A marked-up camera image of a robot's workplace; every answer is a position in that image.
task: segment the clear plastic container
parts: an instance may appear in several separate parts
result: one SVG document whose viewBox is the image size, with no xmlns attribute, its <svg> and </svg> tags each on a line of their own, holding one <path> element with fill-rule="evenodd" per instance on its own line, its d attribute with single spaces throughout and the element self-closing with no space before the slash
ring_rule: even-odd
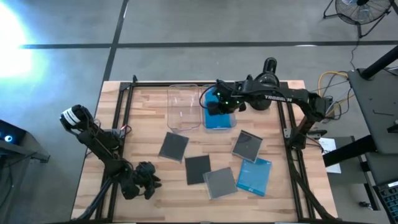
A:
<svg viewBox="0 0 398 224">
<path fill-rule="evenodd" d="M 174 132 L 188 131 L 201 124 L 199 86 L 171 85 L 167 90 L 167 126 Z"/>
<path fill-rule="evenodd" d="M 206 91 L 212 85 L 205 85 L 201 88 L 201 93 Z M 206 100 L 217 101 L 217 98 L 212 95 L 214 88 L 210 88 L 202 97 L 201 103 L 206 106 Z M 208 109 L 202 108 L 203 126 L 207 130 L 229 130 L 236 126 L 235 114 L 209 115 Z"/>
</svg>

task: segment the butcher block tabletop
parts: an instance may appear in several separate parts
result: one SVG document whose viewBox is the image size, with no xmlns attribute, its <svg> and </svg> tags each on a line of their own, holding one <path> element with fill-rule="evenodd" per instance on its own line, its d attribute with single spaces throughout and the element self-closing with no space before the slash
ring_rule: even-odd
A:
<svg viewBox="0 0 398 224">
<path fill-rule="evenodd" d="M 287 81 L 289 88 L 305 88 L 302 80 Z M 112 127 L 120 82 L 104 82 L 96 118 L 102 129 Z M 168 87 L 134 87 L 128 125 L 132 131 L 126 137 L 123 158 L 134 167 L 140 161 L 151 161 L 155 175 L 162 179 L 150 200 L 143 196 L 125 200 L 120 187 L 114 210 L 114 222 L 294 222 L 297 221 L 286 152 L 282 138 L 277 103 L 265 111 L 256 111 L 249 105 L 244 112 L 235 112 L 237 125 L 229 131 L 209 132 L 203 125 L 181 132 L 189 138 L 184 157 L 210 156 L 211 170 L 230 167 L 235 181 L 239 176 L 242 159 L 231 151 L 241 130 L 263 138 L 258 157 L 272 162 L 265 197 L 238 189 L 237 193 L 210 200 L 206 184 L 187 185 L 185 160 L 182 163 L 158 157 L 167 132 Z M 121 126 L 128 91 L 122 103 Z M 284 103 L 285 118 L 287 108 Z M 303 113 L 293 105 L 297 124 Z M 311 191 L 337 217 L 328 176 L 319 147 L 307 145 L 303 150 L 305 167 Z M 90 154 L 84 161 L 72 218 L 80 216 L 98 193 L 104 165 Z M 105 200 L 106 216 L 109 194 Z M 308 217 L 303 192 L 300 199 L 304 217 Z"/>
</svg>

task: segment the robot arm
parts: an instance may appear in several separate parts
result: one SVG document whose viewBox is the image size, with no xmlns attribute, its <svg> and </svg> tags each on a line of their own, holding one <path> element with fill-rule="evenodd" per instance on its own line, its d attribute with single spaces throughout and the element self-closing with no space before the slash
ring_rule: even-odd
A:
<svg viewBox="0 0 398 224">
<path fill-rule="evenodd" d="M 236 110 L 244 111 L 245 102 L 256 110 L 266 110 L 271 101 L 295 103 L 305 117 L 297 128 L 291 130 L 289 142 L 294 149 L 304 149 L 306 135 L 311 127 L 315 122 L 325 118 L 326 99 L 304 89 L 281 88 L 278 78 L 273 73 L 275 70 L 276 60 L 269 58 L 264 64 L 263 72 L 256 79 L 248 75 L 244 81 L 234 83 L 217 80 L 210 91 L 218 101 L 207 102 L 205 108 L 210 115 L 216 115 L 230 114 Z"/>
<path fill-rule="evenodd" d="M 154 175 L 155 167 L 150 162 L 140 162 L 134 170 L 130 162 L 115 153 L 121 147 L 123 137 L 117 131 L 104 131 L 98 126 L 90 112 L 81 105 L 65 110 L 60 117 L 66 131 L 76 136 L 105 165 L 108 177 L 117 180 L 125 199 L 139 195 L 139 188 L 145 187 L 145 198 L 150 199 L 155 188 L 160 187 L 160 179 Z"/>
</svg>

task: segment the cd case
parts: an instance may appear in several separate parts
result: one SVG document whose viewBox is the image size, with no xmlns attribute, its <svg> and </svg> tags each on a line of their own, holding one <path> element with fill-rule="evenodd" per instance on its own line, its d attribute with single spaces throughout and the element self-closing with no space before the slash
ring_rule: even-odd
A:
<svg viewBox="0 0 398 224">
<path fill-rule="evenodd" d="M 188 185 L 204 183 L 203 174 L 211 171 L 210 156 L 185 158 L 185 170 Z"/>
<path fill-rule="evenodd" d="M 247 159 L 251 162 L 256 162 L 259 154 L 262 138 L 259 138 L 247 131 L 241 131 L 236 140 L 232 154 Z"/>
<path fill-rule="evenodd" d="M 256 195 L 265 196 L 272 163 L 257 158 L 255 163 L 243 160 L 237 187 Z"/>
<path fill-rule="evenodd" d="M 210 199 L 238 192 L 234 175 L 230 167 L 207 172 L 206 174 L 203 174 L 203 179 L 209 189 Z"/>
<path fill-rule="evenodd" d="M 189 138 L 168 132 L 160 148 L 159 156 L 182 162 Z"/>
</svg>

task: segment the concrete floor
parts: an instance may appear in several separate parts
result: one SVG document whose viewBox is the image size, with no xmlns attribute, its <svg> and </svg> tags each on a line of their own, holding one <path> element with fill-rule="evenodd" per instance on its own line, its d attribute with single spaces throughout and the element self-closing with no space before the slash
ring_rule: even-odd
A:
<svg viewBox="0 0 398 224">
<path fill-rule="evenodd" d="M 109 56 L 109 49 L 17 50 L 15 46 L 110 44 L 122 2 L 0 1 L 0 16 L 4 16 L 0 28 L 6 34 L 0 36 L 0 94 L 7 96 L 0 98 L 0 118 L 30 131 L 51 154 L 48 164 L 31 162 L 10 223 L 69 219 L 85 148 L 63 130 L 58 117 L 75 104 L 95 112 Z M 355 41 L 355 26 L 338 18 L 322 20 L 327 4 L 327 0 L 131 0 L 119 42 Z M 390 13 L 363 40 L 397 40 L 397 17 Z M 249 73 L 257 75 L 263 61 L 275 57 L 281 80 L 305 80 L 307 88 L 314 90 L 321 73 L 352 69 L 353 48 L 118 49 L 109 79 L 130 80 L 136 74 L 139 80 L 240 80 Z M 391 48 L 359 46 L 353 62 L 367 67 Z M 348 88 L 347 83 L 338 85 L 328 95 L 339 96 Z M 354 98 L 349 113 L 320 128 L 327 129 L 329 136 L 360 138 L 368 133 Z M 367 200 L 361 185 L 332 182 L 331 186 L 340 218 L 387 223 L 384 212 L 357 206 Z"/>
</svg>

